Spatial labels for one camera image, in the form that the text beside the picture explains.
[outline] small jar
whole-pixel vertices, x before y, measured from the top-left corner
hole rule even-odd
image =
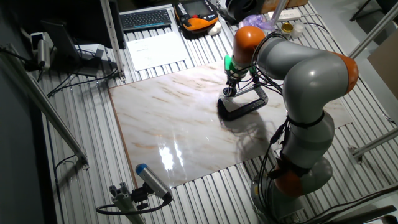
[[[290,38],[290,36],[292,35],[292,31],[293,31],[293,25],[288,22],[282,24],[282,27],[280,28],[280,33],[284,37],[286,37],[286,39]]]

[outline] marble tile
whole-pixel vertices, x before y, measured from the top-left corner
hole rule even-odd
[[[218,62],[109,89],[132,168],[146,163],[174,187],[264,154],[285,120],[282,97],[264,89],[269,97],[265,107],[224,122],[216,102],[225,83],[223,64]],[[230,106],[255,97],[252,91]],[[325,110],[336,128],[351,122],[339,100]]]

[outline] monitor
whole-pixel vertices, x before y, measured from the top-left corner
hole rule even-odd
[[[28,34],[47,32],[57,48],[51,70],[96,75],[100,58],[83,59],[75,45],[111,48],[100,0],[6,0],[18,25]],[[109,0],[120,49],[126,48],[116,0]]]

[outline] slotted metal table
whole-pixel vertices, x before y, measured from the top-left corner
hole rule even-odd
[[[169,16],[174,17],[171,5],[155,9],[167,9]],[[310,3],[298,9],[303,15],[316,13]],[[325,26],[318,16],[302,17],[301,21]],[[213,37],[206,35],[193,40],[184,39],[178,32],[176,23],[173,23],[171,28],[129,33],[125,35],[126,41],[175,32],[182,38],[190,59],[136,72],[128,49],[122,50],[126,71],[125,82],[114,78],[107,82],[76,85],[60,91],[50,99],[79,144],[84,147],[90,165],[88,170],[76,167],[78,163],[73,158],[57,170],[65,223],[129,223],[124,216],[106,216],[95,212],[96,207],[111,203],[111,194],[108,191],[110,185],[118,186],[120,182],[126,182],[130,189],[134,186],[108,88],[222,60],[226,54],[231,54],[233,36],[237,27],[230,27],[223,21],[221,24],[222,30],[218,35]],[[294,42],[343,53],[332,36],[317,26],[306,26],[303,36]],[[105,49],[105,51],[107,57],[114,59],[111,50]],[[98,74],[99,77],[104,75],[106,74],[103,72]],[[94,79],[53,74],[43,77],[40,85],[44,92],[48,93],[65,78],[69,78],[71,84]],[[354,122],[336,129],[333,145],[325,154],[333,166],[333,177],[320,190],[301,197],[304,210],[297,214],[301,221],[334,205],[350,202],[398,183],[396,138],[365,153],[361,165],[357,164],[347,150],[349,145],[363,146],[394,129],[394,126],[382,116],[382,111],[378,107],[379,102],[375,99],[362,79],[358,80],[350,94],[342,97],[341,100]],[[47,132],[47,124],[44,122],[44,129],[50,167],[54,165],[51,160],[50,145],[53,147],[55,163],[73,155],[52,126],[50,132]],[[261,223],[250,198],[251,179],[258,173],[261,160],[262,157],[251,159],[174,187],[172,189],[174,202],[171,206],[145,214],[146,222]],[[52,169],[51,178],[57,218],[58,222],[62,223]],[[156,197],[150,197],[147,203],[152,208],[160,205],[161,201]]]

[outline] robotic arm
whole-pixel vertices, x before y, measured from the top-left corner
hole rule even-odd
[[[252,58],[257,58],[257,65]],[[227,61],[230,61],[226,66],[228,88],[233,89],[248,70],[255,77],[256,68],[269,78],[284,81],[287,121],[276,134],[278,139],[285,130],[283,148],[275,170],[266,177],[260,176],[252,185],[254,203],[263,210],[267,208],[261,206],[264,204],[261,194],[272,191],[274,204],[266,206],[272,207],[277,218],[281,218],[289,214],[286,210],[295,206],[296,198],[318,190],[331,178],[331,165],[323,155],[331,146],[335,127],[323,107],[354,88],[358,68],[353,59],[344,55],[294,44],[278,35],[265,37],[256,27],[237,31],[233,55],[226,57]],[[223,110],[220,100],[219,112],[230,113]],[[243,116],[250,111],[241,112]],[[261,184],[267,185],[264,191],[259,189]]]

